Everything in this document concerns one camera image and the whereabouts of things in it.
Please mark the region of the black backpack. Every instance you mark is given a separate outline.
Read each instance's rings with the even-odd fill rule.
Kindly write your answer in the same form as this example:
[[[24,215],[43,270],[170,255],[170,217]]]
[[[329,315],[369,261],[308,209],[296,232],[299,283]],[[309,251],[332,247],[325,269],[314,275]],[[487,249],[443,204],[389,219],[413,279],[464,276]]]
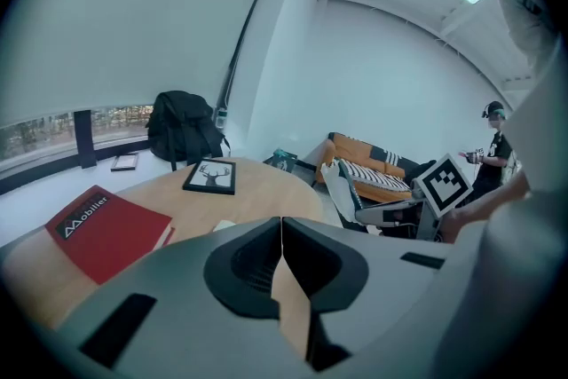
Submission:
[[[150,151],[168,162],[173,171],[179,162],[192,165],[203,158],[223,155],[229,146],[212,119],[206,100],[185,91],[165,91],[154,102],[146,124]]]

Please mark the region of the black white striped blanket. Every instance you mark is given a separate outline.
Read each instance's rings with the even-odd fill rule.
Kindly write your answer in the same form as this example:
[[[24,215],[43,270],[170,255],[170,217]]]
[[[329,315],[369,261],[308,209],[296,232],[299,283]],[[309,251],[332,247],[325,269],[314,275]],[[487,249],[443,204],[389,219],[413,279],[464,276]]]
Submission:
[[[353,181],[396,193],[409,192],[404,177],[417,162],[377,146],[336,146],[335,162],[343,162]]]

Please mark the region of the black window post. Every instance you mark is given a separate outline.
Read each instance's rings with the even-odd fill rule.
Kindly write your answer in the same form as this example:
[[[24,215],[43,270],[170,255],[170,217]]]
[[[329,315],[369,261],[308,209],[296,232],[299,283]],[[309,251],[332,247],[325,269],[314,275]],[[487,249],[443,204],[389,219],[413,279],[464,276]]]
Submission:
[[[75,111],[74,125],[79,164],[82,169],[95,167],[97,157],[92,138],[91,110]]]

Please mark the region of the person's light grey shirt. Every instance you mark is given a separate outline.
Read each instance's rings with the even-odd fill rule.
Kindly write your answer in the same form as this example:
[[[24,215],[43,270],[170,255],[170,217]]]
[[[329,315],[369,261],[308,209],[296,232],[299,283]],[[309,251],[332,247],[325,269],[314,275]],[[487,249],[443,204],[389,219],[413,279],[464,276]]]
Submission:
[[[505,125],[529,193],[484,223],[435,379],[568,377],[568,13],[500,0],[536,86]]]

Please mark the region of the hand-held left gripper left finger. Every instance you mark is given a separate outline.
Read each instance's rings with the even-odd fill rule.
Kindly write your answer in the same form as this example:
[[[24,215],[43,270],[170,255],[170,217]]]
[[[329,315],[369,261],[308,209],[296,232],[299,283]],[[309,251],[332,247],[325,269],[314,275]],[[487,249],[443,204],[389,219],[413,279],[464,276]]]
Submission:
[[[171,244],[119,273],[59,328],[76,379],[302,379],[272,277],[280,220]]]

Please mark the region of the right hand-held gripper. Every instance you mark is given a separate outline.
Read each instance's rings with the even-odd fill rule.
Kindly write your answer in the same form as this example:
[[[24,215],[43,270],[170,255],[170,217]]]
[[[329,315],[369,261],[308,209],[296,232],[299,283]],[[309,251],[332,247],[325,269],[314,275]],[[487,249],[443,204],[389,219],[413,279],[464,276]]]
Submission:
[[[355,210],[361,224],[401,226],[416,224],[416,205],[422,203],[416,239],[438,238],[443,216],[462,202],[473,188],[454,158],[445,154],[412,182],[413,199],[384,202]]]

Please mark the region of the black framed deer picture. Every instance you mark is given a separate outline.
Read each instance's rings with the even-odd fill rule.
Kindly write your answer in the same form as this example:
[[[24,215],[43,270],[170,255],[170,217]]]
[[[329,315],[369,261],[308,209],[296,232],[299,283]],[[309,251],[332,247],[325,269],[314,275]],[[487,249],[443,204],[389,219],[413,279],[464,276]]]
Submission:
[[[202,159],[194,164],[182,189],[189,192],[235,195],[236,164]]]

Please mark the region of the person's right forearm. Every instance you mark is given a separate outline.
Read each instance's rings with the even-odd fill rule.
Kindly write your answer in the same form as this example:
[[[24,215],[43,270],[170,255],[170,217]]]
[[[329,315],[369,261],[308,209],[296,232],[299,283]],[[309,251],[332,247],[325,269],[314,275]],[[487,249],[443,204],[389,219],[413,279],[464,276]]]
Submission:
[[[448,211],[441,219],[439,231],[446,243],[454,243],[460,230],[477,221],[488,220],[503,204],[524,199],[530,186],[525,172],[520,170],[505,185],[460,208]]]

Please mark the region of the red hardcover book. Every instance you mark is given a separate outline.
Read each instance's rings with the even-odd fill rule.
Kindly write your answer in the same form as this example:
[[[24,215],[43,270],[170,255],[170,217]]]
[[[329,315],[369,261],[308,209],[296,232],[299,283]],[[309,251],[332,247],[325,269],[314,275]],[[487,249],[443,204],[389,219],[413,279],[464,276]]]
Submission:
[[[92,186],[45,229],[66,256],[102,285],[141,257],[167,245],[171,218]]]

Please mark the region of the white roller blind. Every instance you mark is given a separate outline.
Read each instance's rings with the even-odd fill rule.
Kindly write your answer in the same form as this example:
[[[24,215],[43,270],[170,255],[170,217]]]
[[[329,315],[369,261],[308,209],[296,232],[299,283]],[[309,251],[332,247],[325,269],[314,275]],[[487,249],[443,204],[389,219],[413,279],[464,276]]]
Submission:
[[[14,0],[0,25],[0,126],[150,104],[217,101],[253,0]]]

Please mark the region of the wooden coffee table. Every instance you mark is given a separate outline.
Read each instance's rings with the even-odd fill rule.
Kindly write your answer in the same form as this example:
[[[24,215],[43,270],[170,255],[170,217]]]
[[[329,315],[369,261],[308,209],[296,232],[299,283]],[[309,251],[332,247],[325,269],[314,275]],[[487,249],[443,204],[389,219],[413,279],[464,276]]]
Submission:
[[[188,171],[178,170],[121,190],[118,194],[171,218],[174,242],[211,233],[222,220],[236,224],[268,217],[322,221],[319,196],[300,178],[244,158],[235,159],[233,196],[187,192]],[[0,249],[0,279],[33,321],[57,328],[98,289],[39,226]]]

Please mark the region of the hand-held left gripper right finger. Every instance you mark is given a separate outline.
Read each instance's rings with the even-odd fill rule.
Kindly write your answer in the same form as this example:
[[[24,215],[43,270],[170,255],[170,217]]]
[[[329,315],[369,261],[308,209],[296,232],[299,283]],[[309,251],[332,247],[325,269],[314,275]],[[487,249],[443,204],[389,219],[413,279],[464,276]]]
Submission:
[[[283,379],[434,379],[442,304],[423,303],[448,256],[436,243],[282,220]]]

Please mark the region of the black garment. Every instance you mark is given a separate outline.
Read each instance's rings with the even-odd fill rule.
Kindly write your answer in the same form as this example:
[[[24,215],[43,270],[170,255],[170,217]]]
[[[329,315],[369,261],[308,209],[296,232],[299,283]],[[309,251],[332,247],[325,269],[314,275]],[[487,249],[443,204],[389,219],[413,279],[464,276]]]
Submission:
[[[436,162],[437,162],[436,160],[430,160],[429,162],[425,162],[425,163],[422,163],[418,166],[413,167],[405,175],[405,177],[404,177],[405,183],[408,186],[411,186],[414,179],[421,176],[422,173],[424,173],[426,170],[431,168]]]

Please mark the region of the orange sofa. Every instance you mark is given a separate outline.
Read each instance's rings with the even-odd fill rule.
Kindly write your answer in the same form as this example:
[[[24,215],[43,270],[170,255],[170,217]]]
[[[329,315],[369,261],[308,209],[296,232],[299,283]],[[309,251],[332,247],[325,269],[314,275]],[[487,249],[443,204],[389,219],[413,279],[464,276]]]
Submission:
[[[418,163],[379,146],[330,132],[323,145],[323,155],[316,167],[312,186],[323,184],[323,164],[342,162],[357,194],[370,201],[391,202],[411,197],[405,178]]]

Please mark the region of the blue paper bag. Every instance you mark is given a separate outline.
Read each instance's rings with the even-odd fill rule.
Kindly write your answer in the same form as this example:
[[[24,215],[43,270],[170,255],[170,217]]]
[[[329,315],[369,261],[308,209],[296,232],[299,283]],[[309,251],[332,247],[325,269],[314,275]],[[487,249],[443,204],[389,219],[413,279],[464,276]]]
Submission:
[[[296,165],[297,155],[277,148],[272,156],[264,160],[264,164],[270,165],[279,170],[291,173]]]

